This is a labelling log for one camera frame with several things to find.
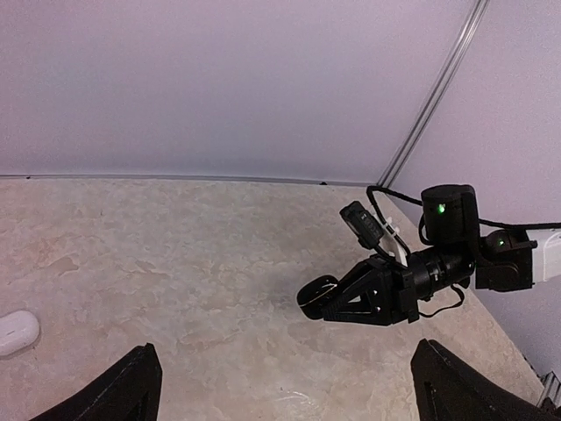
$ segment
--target tabletop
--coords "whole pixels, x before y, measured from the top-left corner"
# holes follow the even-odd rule
[[[531,403],[542,390],[470,291],[410,325],[302,315],[303,284],[368,255],[338,215],[365,189],[3,180],[0,199],[0,316],[25,309],[41,324],[31,348],[0,360],[2,420],[38,415],[146,342],[163,368],[162,421],[418,419],[409,363],[423,338]],[[421,307],[456,299],[441,291]]]

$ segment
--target beige table surface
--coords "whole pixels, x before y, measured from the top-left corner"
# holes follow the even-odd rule
[[[73,395],[154,343],[159,420],[417,419],[409,362],[436,339],[535,403],[541,385],[477,298],[392,327],[307,320],[306,282],[367,252],[340,219],[359,188],[161,180],[0,182],[0,316],[41,323],[0,360],[0,419]],[[385,197],[404,239],[415,227]],[[454,303],[444,291],[425,310]]]

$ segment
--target white wall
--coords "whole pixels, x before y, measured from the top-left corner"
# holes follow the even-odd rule
[[[375,181],[471,1],[0,3],[0,175]]]
[[[394,187],[470,183],[483,218],[561,221],[560,158],[561,2],[492,0]],[[539,372],[561,374],[561,282],[479,296]]]

